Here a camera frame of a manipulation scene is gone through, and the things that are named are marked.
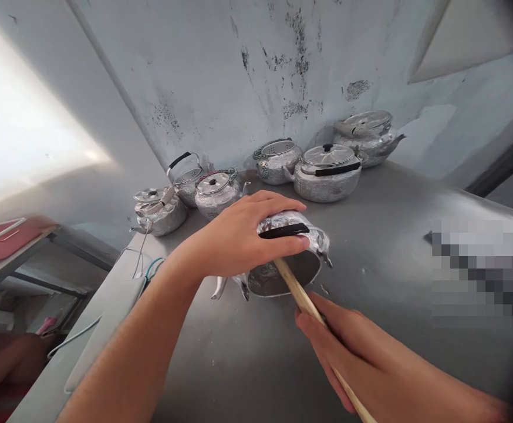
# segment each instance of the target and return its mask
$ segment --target teapot lid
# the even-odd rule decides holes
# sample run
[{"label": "teapot lid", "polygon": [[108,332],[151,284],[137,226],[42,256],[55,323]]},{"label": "teapot lid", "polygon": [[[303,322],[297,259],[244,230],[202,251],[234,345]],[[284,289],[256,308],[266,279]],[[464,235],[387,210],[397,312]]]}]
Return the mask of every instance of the teapot lid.
[{"label": "teapot lid", "polygon": [[335,167],[352,160],[355,152],[352,148],[340,144],[324,144],[305,152],[303,161],[318,167]]},{"label": "teapot lid", "polygon": [[196,191],[202,196],[212,195],[225,188],[230,180],[231,176],[226,173],[214,173],[202,179]]},{"label": "teapot lid", "polygon": [[369,112],[359,113],[345,119],[346,125],[363,127],[365,129],[373,129],[391,122],[393,116],[385,110],[371,110]]},{"label": "teapot lid", "polygon": [[168,203],[174,195],[174,187],[166,185],[162,188],[145,188],[133,196],[133,199],[139,203],[152,204],[163,202]]}]

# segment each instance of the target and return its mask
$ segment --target pixelated blur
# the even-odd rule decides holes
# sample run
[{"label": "pixelated blur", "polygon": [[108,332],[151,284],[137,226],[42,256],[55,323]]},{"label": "pixelated blur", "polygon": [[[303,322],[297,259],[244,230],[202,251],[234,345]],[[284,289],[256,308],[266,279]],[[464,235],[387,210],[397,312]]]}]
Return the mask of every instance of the pixelated blur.
[{"label": "pixelated blur", "polygon": [[433,245],[433,322],[513,327],[513,220],[440,221]]}]

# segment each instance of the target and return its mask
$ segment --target silver teapot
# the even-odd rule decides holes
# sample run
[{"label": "silver teapot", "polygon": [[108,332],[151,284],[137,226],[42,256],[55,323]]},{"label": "silver teapot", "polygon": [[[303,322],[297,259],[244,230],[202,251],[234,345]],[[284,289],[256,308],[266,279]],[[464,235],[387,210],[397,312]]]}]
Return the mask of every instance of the silver teapot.
[{"label": "silver teapot", "polygon": [[384,110],[373,110],[340,120],[333,125],[333,142],[367,154],[364,168],[379,165],[406,138],[404,134],[390,132],[392,120],[393,116]]},{"label": "silver teapot", "polygon": [[325,144],[306,151],[293,174],[284,167],[296,192],[316,203],[331,203],[348,197],[356,188],[367,156],[344,145]]},{"label": "silver teapot", "polygon": [[[182,162],[186,157],[195,156],[196,163],[191,160]],[[196,153],[185,152],[176,158],[168,167],[167,176],[173,183],[179,198],[191,209],[196,207],[196,183],[204,170],[200,166],[200,157]]]},{"label": "silver teapot", "polygon": [[[261,238],[274,239],[292,235],[303,235],[309,238],[307,250],[295,256],[285,257],[302,287],[313,283],[321,270],[322,263],[333,267],[329,260],[329,236],[321,229],[313,226],[300,212],[295,210],[282,211],[264,219],[257,227]],[[233,276],[241,288],[245,300],[249,294],[257,297],[279,297],[289,294],[289,288],[278,272],[274,262],[256,266],[246,273]],[[225,289],[227,278],[218,277],[217,287],[212,300],[219,300]]]},{"label": "silver teapot", "polygon": [[281,185],[290,182],[284,175],[284,167],[290,172],[302,156],[301,149],[291,138],[278,139],[263,145],[252,154],[257,161],[256,172],[268,185]]},{"label": "silver teapot", "polygon": [[247,193],[250,182],[243,189],[235,179],[236,172],[210,173],[200,179],[196,188],[196,206],[209,221],[214,220],[223,210]]},{"label": "silver teapot", "polygon": [[186,207],[176,195],[174,187],[147,188],[136,193],[135,213],[138,227],[131,231],[163,236],[177,230],[186,220]]}]

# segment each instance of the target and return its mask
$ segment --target stainless steel countertop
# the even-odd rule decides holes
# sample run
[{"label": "stainless steel countertop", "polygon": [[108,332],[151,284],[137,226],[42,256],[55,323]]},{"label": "stainless steel countertop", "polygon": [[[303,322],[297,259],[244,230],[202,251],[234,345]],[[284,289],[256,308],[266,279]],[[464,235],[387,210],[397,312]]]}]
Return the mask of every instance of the stainless steel countertop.
[{"label": "stainless steel countertop", "polygon": [[[291,185],[251,185],[297,198]],[[363,171],[356,191],[332,204],[308,205],[305,216],[331,237],[334,268],[323,267],[310,290],[356,308],[392,336],[466,383],[509,398],[513,392],[513,329],[436,328],[431,305],[431,222],[446,218],[513,219],[513,210],[449,189],[393,163]],[[173,234],[148,236],[149,258],[167,256],[205,224],[197,211]],[[138,248],[136,235],[131,246]],[[131,278],[137,253],[126,251],[72,333],[108,305],[110,282]],[[327,296],[321,285],[329,292]],[[359,421],[349,417],[296,328],[290,296],[245,302],[229,282],[210,300],[206,278],[188,312],[153,421]],[[51,422],[68,395],[63,386],[89,334],[51,360],[10,422]]]}]

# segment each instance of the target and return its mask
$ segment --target wooden stick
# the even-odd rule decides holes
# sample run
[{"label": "wooden stick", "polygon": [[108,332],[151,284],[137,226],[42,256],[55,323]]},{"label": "wooden stick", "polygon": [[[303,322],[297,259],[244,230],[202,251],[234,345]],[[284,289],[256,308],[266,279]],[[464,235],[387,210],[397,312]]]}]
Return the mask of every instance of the wooden stick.
[{"label": "wooden stick", "polygon": [[[302,286],[299,284],[296,277],[293,275],[286,261],[283,258],[277,258],[276,260],[274,260],[274,264],[278,268],[280,275],[282,275],[282,277],[286,281],[286,285],[288,285],[288,288],[290,288],[290,292],[296,300],[296,304],[298,305],[299,309],[303,313],[307,313],[310,316],[315,317],[318,322],[320,322],[323,326],[325,326],[328,329],[328,326],[323,321],[323,318],[319,314],[319,311],[317,310],[317,308],[315,308],[314,303],[311,301],[309,296],[303,290]],[[366,407],[362,405],[358,397],[355,395],[354,391],[350,388],[349,384],[346,383],[346,381],[343,379],[338,370],[334,367],[332,367],[332,369],[335,373],[335,376],[337,376],[337,379],[339,380],[340,384],[343,385],[343,389],[345,390],[346,395],[349,397],[350,401],[352,402],[352,405],[355,406],[356,412],[358,413],[362,421],[364,423],[376,423],[376,420],[372,417],[372,415],[366,409]]]}]

